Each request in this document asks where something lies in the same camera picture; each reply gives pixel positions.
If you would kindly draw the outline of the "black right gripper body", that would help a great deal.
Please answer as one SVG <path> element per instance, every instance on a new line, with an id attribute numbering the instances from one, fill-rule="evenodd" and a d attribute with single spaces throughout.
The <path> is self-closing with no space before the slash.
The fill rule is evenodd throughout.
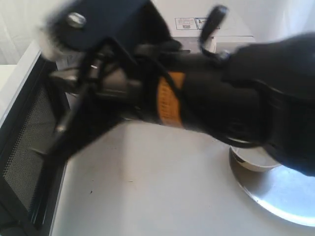
<path id="1" fill-rule="evenodd" d="M 169 124 L 160 88 L 177 92 L 162 63 L 177 42 L 151 0 L 73 0 L 39 28 L 43 56 L 51 61 L 80 54 L 73 68 L 51 73 L 53 83 L 77 99 L 61 119 L 41 157 L 70 157 L 126 116 Z"/>

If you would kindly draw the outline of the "round silver arm base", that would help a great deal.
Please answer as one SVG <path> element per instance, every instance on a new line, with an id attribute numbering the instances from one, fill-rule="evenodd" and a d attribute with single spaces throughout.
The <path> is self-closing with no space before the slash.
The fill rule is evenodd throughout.
<path id="1" fill-rule="evenodd" d="M 231 171 L 261 208 L 289 222 L 315 226 L 315 179 L 287 168 L 262 149 L 229 147 Z"/>

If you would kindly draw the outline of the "black orange right robot arm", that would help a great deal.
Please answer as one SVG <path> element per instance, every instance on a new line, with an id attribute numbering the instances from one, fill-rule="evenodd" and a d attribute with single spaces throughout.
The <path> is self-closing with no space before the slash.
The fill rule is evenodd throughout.
<path id="1" fill-rule="evenodd" d="M 215 6 L 191 53 L 150 0 L 75 0 L 37 29 L 43 56 L 81 53 L 51 73 L 76 95 L 46 165 L 67 161 L 125 118 L 208 134 L 237 148 L 262 147 L 280 164 L 315 174 L 315 35 L 212 53 L 206 41 L 227 15 Z"/>

